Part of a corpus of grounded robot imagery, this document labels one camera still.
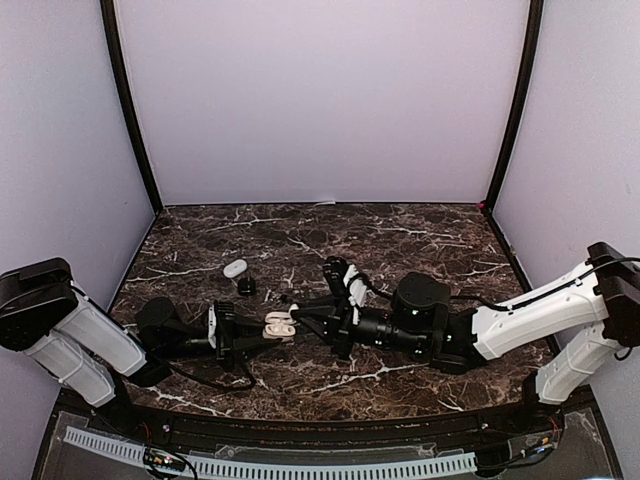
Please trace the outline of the beige gold-rimmed charging case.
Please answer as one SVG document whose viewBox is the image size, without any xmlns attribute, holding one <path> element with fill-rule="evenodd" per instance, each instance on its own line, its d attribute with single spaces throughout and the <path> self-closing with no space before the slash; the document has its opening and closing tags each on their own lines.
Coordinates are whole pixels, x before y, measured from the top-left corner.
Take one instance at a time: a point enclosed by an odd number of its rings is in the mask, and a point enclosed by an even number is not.
<svg viewBox="0 0 640 480">
<path fill-rule="evenodd" d="M 263 337 L 292 341 L 296 335 L 295 320 L 288 312 L 270 312 L 265 316 Z"/>
</svg>

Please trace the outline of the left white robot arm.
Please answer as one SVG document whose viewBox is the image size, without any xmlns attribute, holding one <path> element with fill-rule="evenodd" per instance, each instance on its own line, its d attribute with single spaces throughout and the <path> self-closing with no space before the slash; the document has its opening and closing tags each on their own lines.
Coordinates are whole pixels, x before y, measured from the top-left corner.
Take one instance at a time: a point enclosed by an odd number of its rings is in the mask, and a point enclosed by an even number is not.
<svg viewBox="0 0 640 480">
<path fill-rule="evenodd" d="M 197 325 L 184 323 L 172 301 L 157 297 L 135 316 L 130 332 L 74 281 L 70 265 L 56 257 L 1 276 L 1 345 L 22 352 L 59 383 L 73 389 L 120 436 L 141 427 L 140 412 L 117 386 L 124 377 L 149 388 L 177 372 L 174 359 L 213 356 L 226 371 L 291 340 L 295 322 L 286 312 L 263 322 L 216 302 Z"/>
</svg>

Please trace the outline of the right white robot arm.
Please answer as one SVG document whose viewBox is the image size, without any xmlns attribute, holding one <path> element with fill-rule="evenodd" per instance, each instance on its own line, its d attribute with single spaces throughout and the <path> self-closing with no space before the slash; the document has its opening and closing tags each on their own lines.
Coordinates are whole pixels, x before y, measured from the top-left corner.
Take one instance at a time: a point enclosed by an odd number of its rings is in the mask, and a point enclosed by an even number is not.
<svg viewBox="0 0 640 480">
<path fill-rule="evenodd" d="M 399 351 L 448 374 L 463 374 L 525 344 L 576 328 L 576 336 L 525 382 L 525 400 L 510 413 L 521 434 L 534 432 L 549 405 L 565 402 L 608 358 L 625 360 L 639 346 L 639 260 L 609 244 L 564 276 L 518 297 L 491 303 L 465 296 L 475 308 L 454 311 L 450 287 L 419 272 L 388 295 L 388 309 L 365 306 L 369 278 L 340 257 L 323 273 L 330 295 L 290 310 L 342 359 L 356 344 Z"/>
</svg>

